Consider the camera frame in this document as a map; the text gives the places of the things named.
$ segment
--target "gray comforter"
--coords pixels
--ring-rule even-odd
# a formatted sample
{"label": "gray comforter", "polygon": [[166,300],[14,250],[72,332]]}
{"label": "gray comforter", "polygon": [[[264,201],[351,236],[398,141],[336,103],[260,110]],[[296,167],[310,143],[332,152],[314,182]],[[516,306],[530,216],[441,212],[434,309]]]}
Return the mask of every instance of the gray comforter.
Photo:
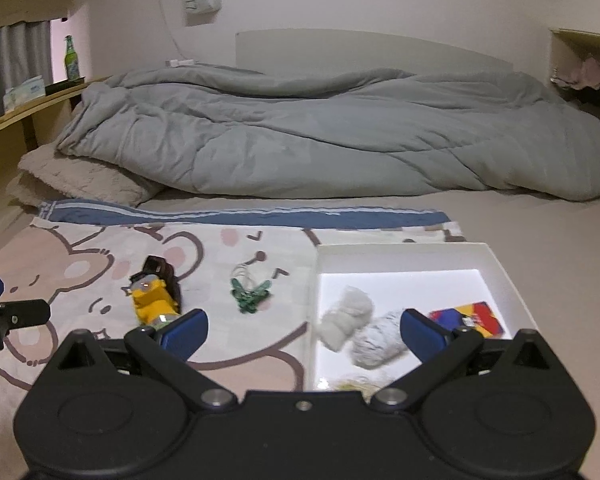
{"label": "gray comforter", "polygon": [[521,73],[280,78],[213,66],[91,84],[58,149],[191,192],[600,195],[600,122]]}

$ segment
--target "white box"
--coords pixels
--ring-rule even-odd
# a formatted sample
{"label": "white box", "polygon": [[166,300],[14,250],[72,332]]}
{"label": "white box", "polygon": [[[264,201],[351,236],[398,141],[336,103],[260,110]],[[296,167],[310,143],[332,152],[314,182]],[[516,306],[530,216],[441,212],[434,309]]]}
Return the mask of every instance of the white box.
{"label": "white box", "polygon": [[[423,314],[486,301],[511,338],[521,328],[537,328],[516,287],[487,244],[359,244],[319,246],[313,326],[341,297],[347,285],[366,292],[374,317],[415,308]],[[413,370],[420,361],[411,353],[375,370],[355,366],[351,342],[330,351],[312,330],[313,350],[307,390],[324,390],[338,380],[365,378],[384,385]]]}

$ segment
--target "headboard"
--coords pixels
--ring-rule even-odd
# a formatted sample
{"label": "headboard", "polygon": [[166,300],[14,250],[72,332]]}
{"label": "headboard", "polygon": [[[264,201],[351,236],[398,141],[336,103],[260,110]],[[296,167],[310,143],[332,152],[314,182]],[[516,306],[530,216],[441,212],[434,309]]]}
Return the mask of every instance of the headboard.
{"label": "headboard", "polygon": [[235,44],[238,67],[275,75],[336,74],[380,67],[416,74],[510,72],[513,68],[507,61],[464,48],[355,30],[248,30],[236,34]]}

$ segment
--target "beige bed sheet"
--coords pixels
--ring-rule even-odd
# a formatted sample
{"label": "beige bed sheet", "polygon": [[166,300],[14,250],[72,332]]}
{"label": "beige bed sheet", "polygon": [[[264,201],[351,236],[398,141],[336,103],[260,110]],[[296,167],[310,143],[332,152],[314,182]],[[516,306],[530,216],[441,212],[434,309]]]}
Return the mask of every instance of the beige bed sheet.
{"label": "beige bed sheet", "polygon": [[583,472],[600,480],[600,199],[574,203],[529,194],[447,191],[402,198],[274,201],[183,198],[170,191],[141,207],[175,211],[352,204],[438,208],[459,222],[468,240],[490,245],[596,413],[598,432]]}

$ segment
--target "fluffy beige pillow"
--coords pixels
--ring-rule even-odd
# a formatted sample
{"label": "fluffy beige pillow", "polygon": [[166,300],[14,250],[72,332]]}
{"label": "fluffy beige pillow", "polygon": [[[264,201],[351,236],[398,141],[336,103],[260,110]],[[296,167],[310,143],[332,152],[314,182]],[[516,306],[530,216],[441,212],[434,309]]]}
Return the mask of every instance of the fluffy beige pillow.
{"label": "fluffy beige pillow", "polygon": [[54,142],[26,153],[18,168],[23,173],[10,182],[7,191],[35,206],[64,196],[135,207],[164,189],[113,164],[56,152]]}

